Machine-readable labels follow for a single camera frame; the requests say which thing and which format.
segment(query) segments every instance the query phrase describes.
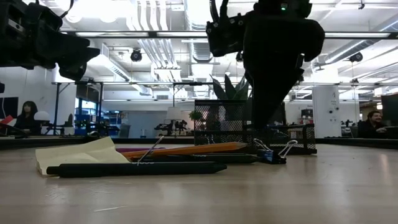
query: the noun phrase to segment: black marker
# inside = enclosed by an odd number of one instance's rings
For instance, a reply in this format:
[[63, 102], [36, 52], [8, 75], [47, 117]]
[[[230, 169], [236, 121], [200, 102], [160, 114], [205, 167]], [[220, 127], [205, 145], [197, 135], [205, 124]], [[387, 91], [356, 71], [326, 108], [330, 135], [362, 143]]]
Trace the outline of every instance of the black marker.
[[214, 174], [225, 170], [216, 162], [141, 162], [127, 164], [61, 164], [48, 167], [47, 174], [60, 177], [104, 177], [119, 175]]

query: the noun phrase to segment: paper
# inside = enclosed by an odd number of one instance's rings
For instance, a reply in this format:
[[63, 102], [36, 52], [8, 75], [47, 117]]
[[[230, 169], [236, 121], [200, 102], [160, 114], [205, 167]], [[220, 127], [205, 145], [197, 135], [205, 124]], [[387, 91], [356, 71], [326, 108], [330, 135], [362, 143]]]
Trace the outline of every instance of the paper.
[[70, 163], [128, 163], [129, 161], [116, 151], [110, 137], [86, 144], [36, 149], [36, 168], [47, 175], [47, 167]]

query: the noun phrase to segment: orange pencil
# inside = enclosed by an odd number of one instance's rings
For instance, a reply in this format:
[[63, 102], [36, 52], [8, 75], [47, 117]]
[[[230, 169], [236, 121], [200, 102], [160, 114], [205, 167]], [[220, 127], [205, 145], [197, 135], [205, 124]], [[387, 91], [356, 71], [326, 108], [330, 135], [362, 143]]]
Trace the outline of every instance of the orange pencil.
[[[152, 151], [152, 156], [164, 156], [164, 155], [184, 155], [184, 154], [204, 154], [210, 152], [223, 152], [223, 151], [234, 151], [247, 146], [246, 143], [241, 142], [227, 142], [218, 144], [209, 144], [202, 146], [188, 146], [188, 147], [176, 147], [170, 149], [155, 149]], [[146, 151], [136, 152], [122, 152], [122, 155], [126, 158], [143, 156]]]

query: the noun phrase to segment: person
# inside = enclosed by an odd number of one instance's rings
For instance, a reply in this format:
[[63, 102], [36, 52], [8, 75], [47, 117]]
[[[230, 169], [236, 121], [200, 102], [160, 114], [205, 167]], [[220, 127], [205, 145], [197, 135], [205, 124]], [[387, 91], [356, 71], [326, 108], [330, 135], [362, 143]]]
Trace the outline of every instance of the person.
[[369, 112], [368, 119], [365, 122], [358, 123], [358, 137], [373, 139], [387, 138], [387, 129], [384, 128], [386, 125], [381, 123], [381, 119], [382, 116], [379, 111]]
[[22, 112], [17, 117], [17, 122], [14, 127], [19, 128], [30, 135], [40, 135], [40, 123], [34, 119], [36, 113], [36, 104], [33, 101], [26, 101], [22, 106]]

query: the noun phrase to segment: metal clip wire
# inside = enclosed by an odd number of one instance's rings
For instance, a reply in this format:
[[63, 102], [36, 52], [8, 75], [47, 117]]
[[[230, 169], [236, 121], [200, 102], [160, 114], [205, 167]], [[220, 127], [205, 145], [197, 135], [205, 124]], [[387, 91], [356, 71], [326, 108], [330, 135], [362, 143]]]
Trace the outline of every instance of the metal clip wire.
[[[253, 141], [258, 146], [262, 147], [264, 150], [272, 152], [272, 150], [269, 149], [260, 139], [253, 139]], [[293, 148], [293, 146], [297, 145], [297, 143], [299, 143], [299, 142], [296, 140], [291, 140], [291, 141], [287, 142], [286, 146], [278, 153], [278, 156], [280, 156], [285, 151], [285, 154], [283, 155], [283, 157], [285, 157], [287, 155], [287, 153]]]
[[253, 139], [254, 143], [256, 143], [258, 146], [262, 147], [263, 150], [272, 152], [260, 139]]
[[286, 146], [278, 153], [278, 155], [280, 156], [283, 151], [286, 151], [285, 154], [283, 155], [283, 157], [285, 157], [287, 155], [287, 153], [293, 148], [293, 146], [297, 145], [297, 143], [299, 143], [299, 142], [296, 140], [288, 141], [286, 143]]
[[159, 140], [157, 140], [157, 142], [150, 149], [148, 149], [148, 151], [141, 158], [139, 158], [139, 160], [137, 161], [137, 166], [139, 166], [141, 160], [143, 160], [145, 157], [149, 156], [152, 153], [154, 148], [163, 140], [163, 138], [164, 136], [160, 137]]
[[210, 138], [209, 138], [208, 136], [206, 136], [207, 144], [216, 144], [216, 143], [214, 142], [213, 135], [211, 135]]

